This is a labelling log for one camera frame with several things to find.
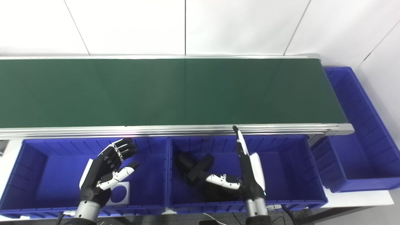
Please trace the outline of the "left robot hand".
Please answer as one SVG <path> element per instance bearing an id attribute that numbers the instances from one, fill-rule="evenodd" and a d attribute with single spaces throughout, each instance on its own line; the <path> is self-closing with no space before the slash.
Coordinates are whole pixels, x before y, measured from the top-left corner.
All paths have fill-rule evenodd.
<path id="1" fill-rule="evenodd" d="M 133 161 L 122 163 L 138 153 L 132 138 L 123 138 L 109 144 L 98 156 L 89 161 L 82 175 L 80 201 L 97 203 L 104 207 L 111 198 L 111 188 L 131 175 L 139 166 Z"/>

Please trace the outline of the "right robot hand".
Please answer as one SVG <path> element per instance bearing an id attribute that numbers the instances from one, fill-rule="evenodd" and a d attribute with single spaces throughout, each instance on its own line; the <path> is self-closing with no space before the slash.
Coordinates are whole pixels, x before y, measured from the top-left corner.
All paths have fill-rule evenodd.
<path id="1" fill-rule="evenodd" d="M 228 190 L 240 191 L 244 201 L 265 198 L 265 181 L 260 157 L 257 153 L 249 154 L 242 132 L 236 125 L 232 128 L 236 134 L 236 152 L 239 157 L 242 179 L 240 181 L 233 180 L 226 174 L 216 175 L 208 172 L 201 172 L 200 178 Z"/>

